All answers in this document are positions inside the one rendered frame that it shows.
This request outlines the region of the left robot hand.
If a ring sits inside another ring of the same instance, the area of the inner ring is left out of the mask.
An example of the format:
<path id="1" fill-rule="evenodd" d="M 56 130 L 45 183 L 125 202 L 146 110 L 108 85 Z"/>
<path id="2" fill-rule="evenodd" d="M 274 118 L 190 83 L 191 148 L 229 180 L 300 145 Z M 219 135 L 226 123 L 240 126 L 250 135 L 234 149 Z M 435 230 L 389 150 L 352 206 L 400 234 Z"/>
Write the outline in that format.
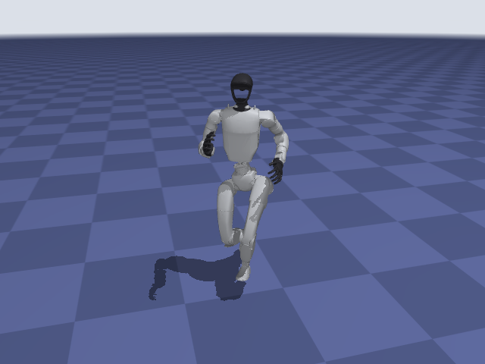
<path id="1" fill-rule="evenodd" d="M 276 171 L 274 175 L 270 176 L 270 179 L 276 176 L 276 177 L 275 177 L 275 178 L 272 180 L 272 182 L 273 182 L 273 181 L 276 181 L 276 180 L 279 178 L 279 179 L 278 179 L 276 182 L 274 182 L 274 184 L 278 184 L 278 183 L 279 183 L 279 182 L 282 180 L 282 175 L 283 175 L 283 169 L 282 169 L 282 168 L 283 168 L 283 163 L 282 163 L 282 161 L 281 161 L 281 160 L 279 160 L 279 158 L 275 158 L 275 159 L 273 160 L 273 162 L 271 162 L 269 165 L 270 165 L 270 166 L 272 166 L 272 165 L 273 165 L 273 166 L 274 166 L 274 169 L 273 169 L 272 171 L 268 172 L 268 174 L 271 174 L 271 173 L 273 173 L 273 172 L 275 172 L 275 171 Z"/>

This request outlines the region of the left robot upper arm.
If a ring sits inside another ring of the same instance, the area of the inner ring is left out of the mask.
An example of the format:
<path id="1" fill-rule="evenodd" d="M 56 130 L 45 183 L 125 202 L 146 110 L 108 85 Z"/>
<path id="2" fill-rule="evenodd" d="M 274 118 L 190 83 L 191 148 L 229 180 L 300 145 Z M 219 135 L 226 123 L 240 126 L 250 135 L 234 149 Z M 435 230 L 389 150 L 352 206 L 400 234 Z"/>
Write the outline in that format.
<path id="1" fill-rule="evenodd" d="M 274 141 L 276 144 L 282 143 L 285 131 L 283 130 L 279 121 L 276 119 L 275 114 L 269 110 L 258 111 L 258 113 L 262 127 L 268 128 L 273 134 L 276 135 L 274 136 Z"/>

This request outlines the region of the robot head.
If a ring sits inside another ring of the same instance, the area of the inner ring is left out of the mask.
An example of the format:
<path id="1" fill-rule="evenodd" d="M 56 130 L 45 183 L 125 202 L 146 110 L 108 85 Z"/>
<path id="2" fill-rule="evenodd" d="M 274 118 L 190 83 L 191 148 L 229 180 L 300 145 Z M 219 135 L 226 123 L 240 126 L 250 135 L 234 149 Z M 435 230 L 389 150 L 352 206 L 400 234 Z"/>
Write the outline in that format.
<path id="1" fill-rule="evenodd" d="M 238 106 L 238 108 L 233 107 L 235 111 L 248 111 L 250 109 L 250 108 L 244 108 L 244 107 L 248 105 L 247 101 L 249 100 L 249 97 L 252 91 L 252 85 L 253 85 L 252 78 L 248 74 L 244 74 L 244 73 L 237 74 L 232 79 L 230 84 L 231 93 L 234 101 L 236 102 L 236 105 Z M 249 91 L 249 94 L 246 99 L 236 98 L 233 91 L 234 89 L 239 89 L 240 91 L 244 91 L 245 89 L 247 89 Z"/>

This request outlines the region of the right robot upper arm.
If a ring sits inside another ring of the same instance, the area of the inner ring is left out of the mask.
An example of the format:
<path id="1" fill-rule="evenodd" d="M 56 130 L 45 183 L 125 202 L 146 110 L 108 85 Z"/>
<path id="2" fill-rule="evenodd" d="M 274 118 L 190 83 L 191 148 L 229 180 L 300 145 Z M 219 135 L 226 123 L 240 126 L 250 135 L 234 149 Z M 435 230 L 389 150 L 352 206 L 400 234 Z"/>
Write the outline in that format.
<path id="1" fill-rule="evenodd" d="M 216 133 L 217 124 L 221 122 L 221 117 L 223 112 L 224 112 L 224 109 L 216 109 L 208 116 L 208 120 L 203 132 L 202 143 L 204 143 L 206 136 L 210 132 L 214 131 L 214 134 Z M 213 139 L 213 136 L 211 136 L 211 138 Z"/>

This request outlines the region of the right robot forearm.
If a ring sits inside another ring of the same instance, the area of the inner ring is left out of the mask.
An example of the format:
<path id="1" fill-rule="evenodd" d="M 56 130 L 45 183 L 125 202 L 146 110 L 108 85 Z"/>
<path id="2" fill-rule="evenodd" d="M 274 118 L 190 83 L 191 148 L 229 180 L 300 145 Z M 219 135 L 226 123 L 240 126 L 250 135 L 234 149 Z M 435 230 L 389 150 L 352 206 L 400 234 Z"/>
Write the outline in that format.
<path id="1" fill-rule="evenodd" d="M 199 154 L 202 155 L 203 157 L 206 157 L 206 158 L 210 158 L 211 156 L 214 155 L 214 151 L 215 151 L 215 148 L 213 148 L 213 151 L 211 153 L 211 156 L 206 156 L 202 150 L 202 147 L 203 147 L 203 143 L 202 141 L 199 143 Z"/>

